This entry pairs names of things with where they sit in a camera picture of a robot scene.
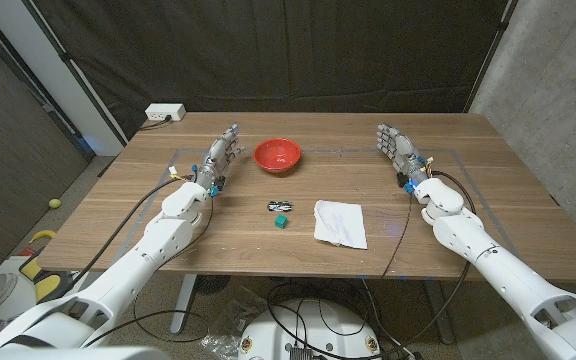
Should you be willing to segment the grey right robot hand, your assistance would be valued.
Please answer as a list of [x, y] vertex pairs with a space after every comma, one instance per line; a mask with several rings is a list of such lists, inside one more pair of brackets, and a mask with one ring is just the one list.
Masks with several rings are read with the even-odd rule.
[[398, 186], [418, 186], [427, 180], [425, 159], [411, 140], [397, 128], [381, 123], [377, 126], [377, 148], [391, 161]]

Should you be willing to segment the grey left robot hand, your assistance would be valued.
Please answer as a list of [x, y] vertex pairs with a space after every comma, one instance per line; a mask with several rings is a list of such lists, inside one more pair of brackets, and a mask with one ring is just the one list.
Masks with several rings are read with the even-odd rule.
[[224, 175], [230, 163], [244, 150], [244, 147], [238, 146], [238, 135], [239, 127], [233, 124], [213, 142], [197, 170], [197, 184], [210, 190], [217, 179]]

